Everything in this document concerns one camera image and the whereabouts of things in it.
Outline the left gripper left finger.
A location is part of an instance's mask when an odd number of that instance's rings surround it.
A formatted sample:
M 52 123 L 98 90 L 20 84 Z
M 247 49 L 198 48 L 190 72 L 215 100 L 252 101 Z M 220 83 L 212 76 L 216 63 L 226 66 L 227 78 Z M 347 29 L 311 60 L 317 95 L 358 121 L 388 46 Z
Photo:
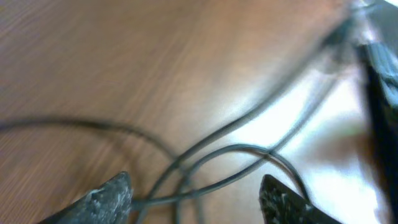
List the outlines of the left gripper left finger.
M 39 224 L 126 224 L 132 193 L 130 175 L 122 171 Z

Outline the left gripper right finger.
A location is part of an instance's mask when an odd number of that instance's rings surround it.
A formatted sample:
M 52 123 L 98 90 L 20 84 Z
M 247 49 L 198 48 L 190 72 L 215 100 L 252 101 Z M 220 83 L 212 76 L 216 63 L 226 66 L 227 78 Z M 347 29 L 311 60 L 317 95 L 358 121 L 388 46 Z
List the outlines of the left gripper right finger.
M 259 202 L 266 223 L 341 224 L 270 174 L 262 180 Z

